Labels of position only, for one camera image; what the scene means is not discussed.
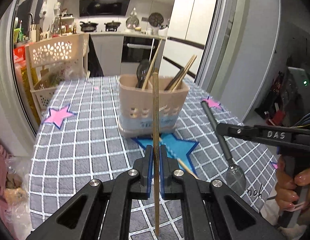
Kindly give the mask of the right hand pink nails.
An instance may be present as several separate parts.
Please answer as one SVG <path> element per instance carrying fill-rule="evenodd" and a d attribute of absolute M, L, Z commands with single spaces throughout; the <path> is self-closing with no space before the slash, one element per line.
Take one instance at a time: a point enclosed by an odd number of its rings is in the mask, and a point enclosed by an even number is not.
<path fill-rule="evenodd" d="M 277 183 L 275 185 L 275 201 L 280 211 L 291 210 L 295 207 L 294 202 L 298 201 L 296 188 L 298 186 L 309 186 L 307 197 L 302 210 L 310 208 L 310 168 L 303 170 L 294 178 L 285 172 L 285 161 L 282 156 L 278 159 L 278 169 L 276 170 Z"/>

